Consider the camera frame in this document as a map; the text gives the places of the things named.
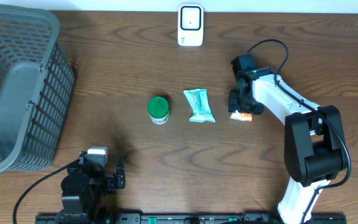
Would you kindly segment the orange small carton box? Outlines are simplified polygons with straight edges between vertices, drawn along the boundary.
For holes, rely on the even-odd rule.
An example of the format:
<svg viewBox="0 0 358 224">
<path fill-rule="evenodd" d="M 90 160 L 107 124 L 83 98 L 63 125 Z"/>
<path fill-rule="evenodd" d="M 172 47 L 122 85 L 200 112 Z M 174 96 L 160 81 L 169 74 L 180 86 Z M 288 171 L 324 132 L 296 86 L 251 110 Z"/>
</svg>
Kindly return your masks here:
<svg viewBox="0 0 358 224">
<path fill-rule="evenodd" d="M 232 112 L 230 115 L 231 119 L 237 120 L 237 121 L 247 121 L 247 122 L 251 122 L 252 121 L 252 114 L 250 113 L 241 113 L 238 111 Z"/>
</svg>

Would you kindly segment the teal snack packet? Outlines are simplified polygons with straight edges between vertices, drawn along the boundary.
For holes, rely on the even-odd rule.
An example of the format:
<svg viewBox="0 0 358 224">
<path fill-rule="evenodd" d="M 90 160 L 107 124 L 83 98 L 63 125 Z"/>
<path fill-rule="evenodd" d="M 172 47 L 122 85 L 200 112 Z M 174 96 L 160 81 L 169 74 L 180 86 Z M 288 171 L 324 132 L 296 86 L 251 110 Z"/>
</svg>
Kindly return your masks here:
<svg viewBox="0 0 358 224">
<path fill-rule="evenodd" d="M 198 88 L 194 90 L 184 90 L 183 93 L 193 112 L 193 115 L 189 119 L 190 122 L 216 122 L 209 106 L 207 89 Z"/>
</svg>

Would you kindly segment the green lid jar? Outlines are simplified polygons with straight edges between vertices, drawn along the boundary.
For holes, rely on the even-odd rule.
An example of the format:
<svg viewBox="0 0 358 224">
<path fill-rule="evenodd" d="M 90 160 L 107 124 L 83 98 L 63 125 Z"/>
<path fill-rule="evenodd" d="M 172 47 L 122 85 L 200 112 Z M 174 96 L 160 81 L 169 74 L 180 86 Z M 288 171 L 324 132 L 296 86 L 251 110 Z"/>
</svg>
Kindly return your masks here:
<svg viewBox="0 0 358 224">
<path fill-rule="evenodd" d="M 154 124 L 165 124 L 170 118 L 170 106 L 168 101 L 161 97 L 153 97 L 148 103 L 148 114 Z"/>
</svg>

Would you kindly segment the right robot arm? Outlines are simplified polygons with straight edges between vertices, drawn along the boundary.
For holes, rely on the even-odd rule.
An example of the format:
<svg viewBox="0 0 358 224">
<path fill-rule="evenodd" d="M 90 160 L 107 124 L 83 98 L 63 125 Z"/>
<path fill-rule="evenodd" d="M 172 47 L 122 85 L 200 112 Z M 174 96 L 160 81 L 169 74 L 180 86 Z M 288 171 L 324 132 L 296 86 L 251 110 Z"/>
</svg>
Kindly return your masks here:
<svg viewBox="0 0 358 224">
<path fill-rule="evenodd" d="M 338 173 L 351 173 L 342 119 L 335 106 L 322 107 L 291 89 L 270 67 L 257 68 L 251 54 L 231 61 L 237 87 L 229 95 L 232 114 L 260 115 L 269 109 L 284 125 L 284 162 L 290 180 L 273 213 L 248 213 L 244 223 L 345 223 L 340 214 L 313 214 L 320 193 Z"/>
</svg>

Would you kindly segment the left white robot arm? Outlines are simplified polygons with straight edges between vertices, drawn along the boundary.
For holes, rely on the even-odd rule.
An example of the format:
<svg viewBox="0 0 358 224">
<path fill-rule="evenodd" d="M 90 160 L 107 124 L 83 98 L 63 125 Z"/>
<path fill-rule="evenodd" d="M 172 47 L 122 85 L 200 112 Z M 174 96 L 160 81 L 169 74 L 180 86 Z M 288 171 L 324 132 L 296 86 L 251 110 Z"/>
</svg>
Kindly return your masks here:
<svg viewBox="0 0 358 224">
<path fill-rule="evenodd" d="M 115 194 L 126 186 L 124 164 L 121 160 L 114 173 L 106 173 L 105 153 L 82 152 L 78 162 L 68 167 L 62 180 L 63 210 L 57 223 L 115 223 L 116 217 L 101 201 L 105 195 Z"/>
</svg>

